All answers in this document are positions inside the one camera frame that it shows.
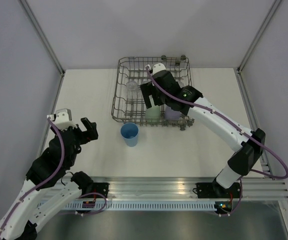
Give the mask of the green plastic cup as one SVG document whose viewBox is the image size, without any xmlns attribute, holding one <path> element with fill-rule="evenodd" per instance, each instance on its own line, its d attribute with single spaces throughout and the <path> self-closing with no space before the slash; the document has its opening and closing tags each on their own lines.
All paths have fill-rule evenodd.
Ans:
<svg viewBox="0 0 288 240">
<path fill-rule="evenodd" d="M 145 111 L 145 120 L 149 124 L 156 124 L 161 118 L 161 108 L 160 106 L 152 106 Z"/>
</svg>

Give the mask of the blue plastic cup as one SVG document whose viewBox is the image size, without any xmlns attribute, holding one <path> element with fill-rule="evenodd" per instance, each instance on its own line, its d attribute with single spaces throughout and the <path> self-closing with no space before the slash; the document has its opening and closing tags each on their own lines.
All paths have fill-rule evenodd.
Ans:
<svg viewBox="0 0 288 240">
<path fill-rule="evenodd" d="M 135 123 L 125 123 L 120 128 L 120 134 L 124 139 L 125 143 L 129 147 L 135 147 L 138 143 L 139 128 Z"/>
</svg>

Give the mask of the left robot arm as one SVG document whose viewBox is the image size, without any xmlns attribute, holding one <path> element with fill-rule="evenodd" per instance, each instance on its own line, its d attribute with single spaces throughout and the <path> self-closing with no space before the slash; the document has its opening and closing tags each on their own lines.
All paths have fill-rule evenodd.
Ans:
<svg viewBox="0 0 288 240">
<path fill-rule="evenodd" d="M 65 120 L 60 127 L 48 117 L 54 138 L 44 152 L 33 161 L 25 181 L 12 206 L 0 220 L 0 240 L 34 240 L 46 223 L 75 199 L 91 198 L 88 207 L 95 207 L 97 199 L 104 204 L 95 213 L 102 212 L 108 203 L 107 194 L 83 171 L 72 175 L 60 192 L 38 206 L 46 193 L 62 179 L 75 164 L 82 145 L 97 140 L 97 124 L 88 118 L 81 119 L 86 130 Z"/>
</svg>

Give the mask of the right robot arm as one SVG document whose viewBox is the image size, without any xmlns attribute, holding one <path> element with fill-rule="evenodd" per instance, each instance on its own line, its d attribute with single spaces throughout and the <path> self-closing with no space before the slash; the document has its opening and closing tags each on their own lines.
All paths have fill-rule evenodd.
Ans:
<svg viewBox="0 0 288 240">
<path fill-rule="evenodd" d="M 215 196 L 225 197 L 231 186 L 247 176 L 262 156 L 265 132 L 259 128 L 253 131 L 238 124 L 214 107 L 194 87 L 181 87 L 170 71 L 149 68 L 146 71 L 150 82 L 141 84 L 140 89 L 147 108 L 153 104 L 167 105 L 176 112 L 200 121 L 233 150 L 226 166 L 211 184 Z"/>
</svg>

